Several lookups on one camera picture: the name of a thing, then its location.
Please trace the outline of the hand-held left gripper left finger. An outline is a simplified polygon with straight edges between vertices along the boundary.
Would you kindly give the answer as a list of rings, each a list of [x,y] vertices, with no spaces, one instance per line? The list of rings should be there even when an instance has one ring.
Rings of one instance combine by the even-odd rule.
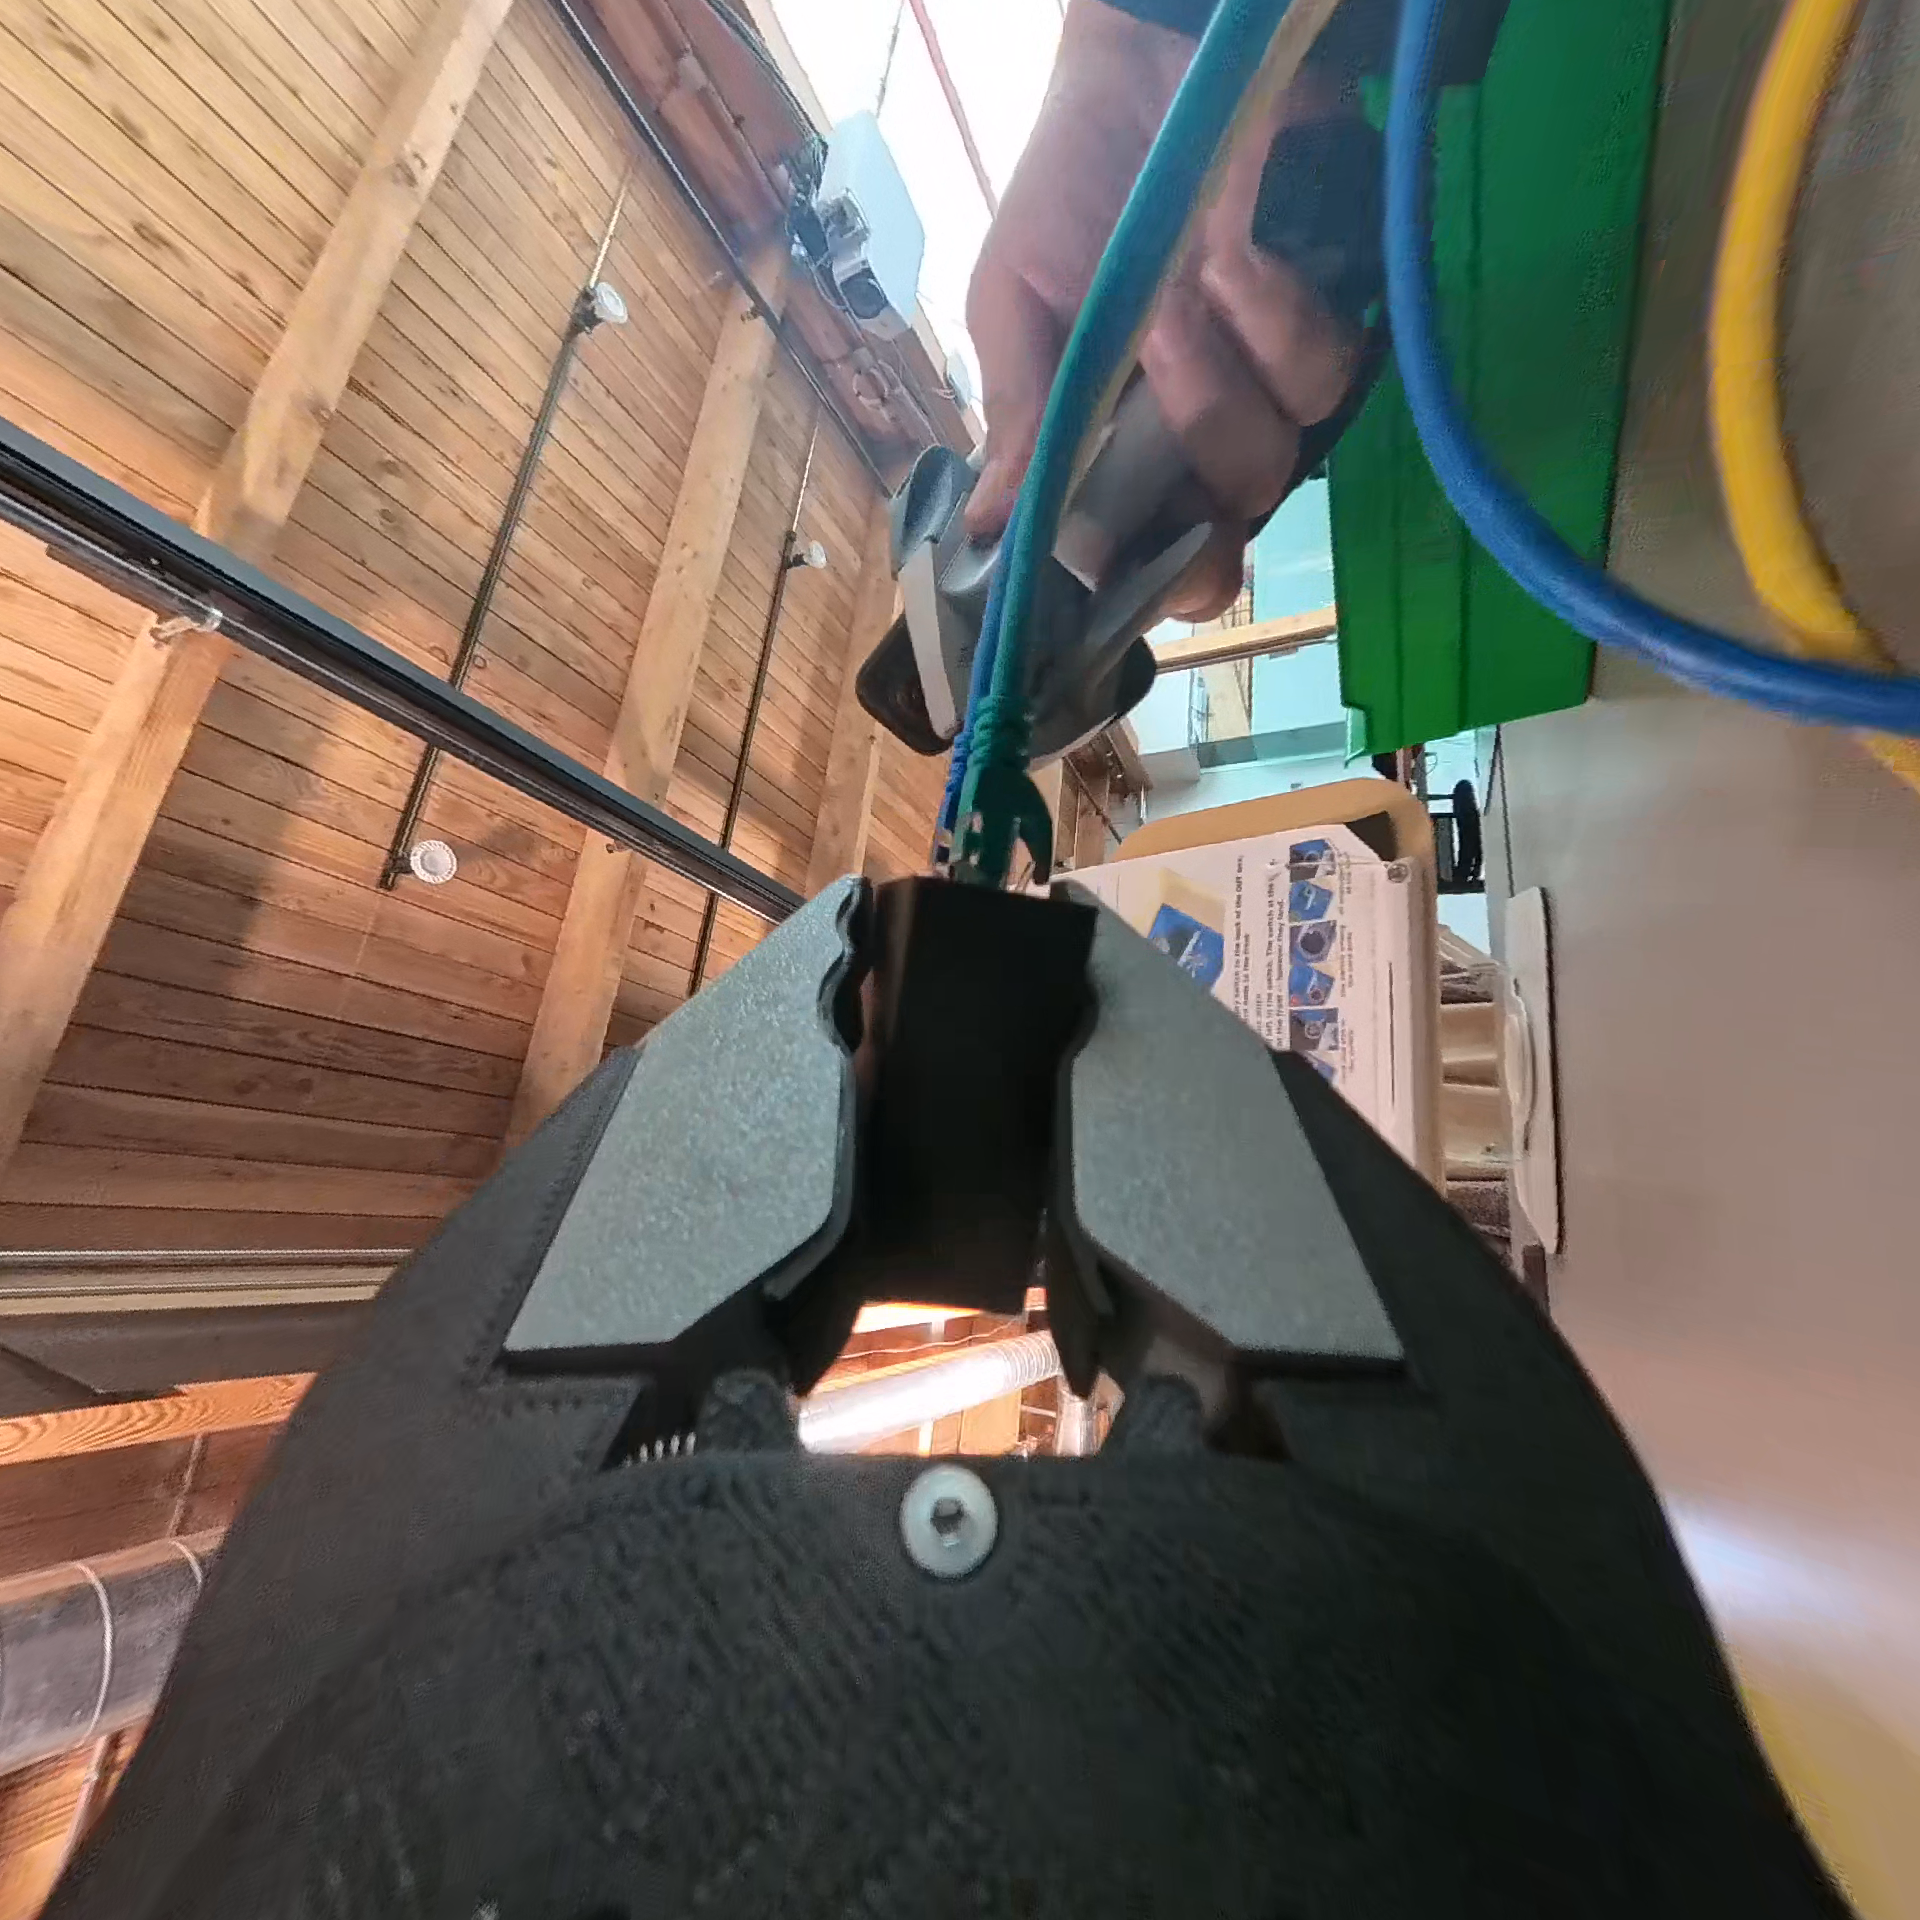
[[[858,936],[840,876],[641,1043],[502,1356],[706,1388],[789,1375],[781,1313],[851,1219]]]

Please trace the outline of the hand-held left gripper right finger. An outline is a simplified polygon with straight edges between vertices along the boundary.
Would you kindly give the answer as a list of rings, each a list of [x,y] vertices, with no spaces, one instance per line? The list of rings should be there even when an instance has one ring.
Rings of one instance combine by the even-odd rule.
[[[1067,1380],[1403,1380],[1404,1346],[1257,1034],[1084,885],[1044,1269]]]

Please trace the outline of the black ethernet switch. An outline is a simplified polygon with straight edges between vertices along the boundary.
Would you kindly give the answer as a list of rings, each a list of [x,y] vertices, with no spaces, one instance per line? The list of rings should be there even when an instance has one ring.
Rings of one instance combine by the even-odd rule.
[[[937,876],[876,890],[846,1272],[867,1304],[1012,1313],[1061,1187],[1095,908]]]

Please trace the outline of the green plastic bin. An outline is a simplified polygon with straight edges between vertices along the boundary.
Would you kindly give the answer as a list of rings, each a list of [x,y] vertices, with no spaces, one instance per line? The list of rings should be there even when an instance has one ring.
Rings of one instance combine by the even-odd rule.
[[[1438,82],[1436,326],[1462,412],[1585,560],[1609,544],[1665,2],[1516,2]],[[1438,489],[1388,363],[1331,456],[1348,748],[1374,757],[1579,706],[1594,648],[1532,602]]]

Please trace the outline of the person's right hand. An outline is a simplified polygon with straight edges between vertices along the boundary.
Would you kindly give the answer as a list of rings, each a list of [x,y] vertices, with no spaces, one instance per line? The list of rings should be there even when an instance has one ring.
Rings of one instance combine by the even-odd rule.
[[[1353,385],[1357,337],[1305,280],[1255,249],[1273,137],[1357,108],[1362,45],[1388,4],[1343,4],[1286,92],[1249,118],[1211,207],[1160,286],[1139,368],[1207,502],[1211,539],[1165,612],[1201,623],[1241,588],[1255,524],[1286,493],[1309,425]],[[1018,500],[1068,332],[1118,213],[1193,60],[1193,36],[1113,4],[1068,4],[1034,127],[968,288],[987,438],[967,524],[997,539]]]

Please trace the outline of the instruction sheet on stand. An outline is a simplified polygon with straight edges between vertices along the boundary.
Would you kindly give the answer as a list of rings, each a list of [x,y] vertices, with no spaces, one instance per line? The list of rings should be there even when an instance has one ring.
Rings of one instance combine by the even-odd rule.
[[[1541,1279],[1563,1248],[1563,1182],[1552,1058],[1550,939],[1543,896],[1516,903],[1518,967],[1440,923],[1440,859],[1424,802],[1376,776],[1214,807],[1142,826],[1108,859],[1331,822],[1374,850],[1426,870],[1438,970],[1442,1194],[1482,1235],[1500,1240],[1516,1272]]]

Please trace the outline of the white ceiling device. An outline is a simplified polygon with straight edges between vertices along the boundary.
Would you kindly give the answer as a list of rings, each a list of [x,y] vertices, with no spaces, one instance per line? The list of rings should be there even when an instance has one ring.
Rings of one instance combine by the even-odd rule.
[[[802,238],[851,322],[876,340],[913,332],[926,228],[873,108],[832,127]]]

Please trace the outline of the silver duct pipe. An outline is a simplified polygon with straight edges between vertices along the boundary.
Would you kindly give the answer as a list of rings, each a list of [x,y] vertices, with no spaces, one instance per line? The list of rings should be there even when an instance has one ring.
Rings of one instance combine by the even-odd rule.
[[[815,1389],[797,1405],[800,1443],[816,1453],[858,1451],[1061,1375],[1061,1354],[1046,1331],[946,1346]]]

